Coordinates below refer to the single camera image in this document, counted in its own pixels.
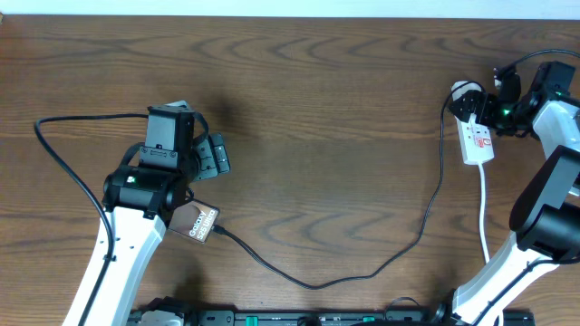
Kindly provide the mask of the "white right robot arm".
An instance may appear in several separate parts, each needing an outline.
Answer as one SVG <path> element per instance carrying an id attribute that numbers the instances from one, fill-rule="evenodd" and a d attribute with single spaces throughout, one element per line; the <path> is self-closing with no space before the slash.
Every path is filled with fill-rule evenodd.
<path id="1" fill-rule="evenodd" d="M 579 261 L 579 101 L 569 87 L 575 67 L 543 62 L 527 93 L 516 66 L 495 72 L 497 93 L 473 81 L 451 89 L 449 111 L 469 131 L 462 154 L 488 149 L 487 131 L 538 139 L 546 161 L 514 204 L 509 236 L 478 274 L 452 294 L 441 314 L 449 325 L 493 325 L 530 284 L 561 265 Z"/>

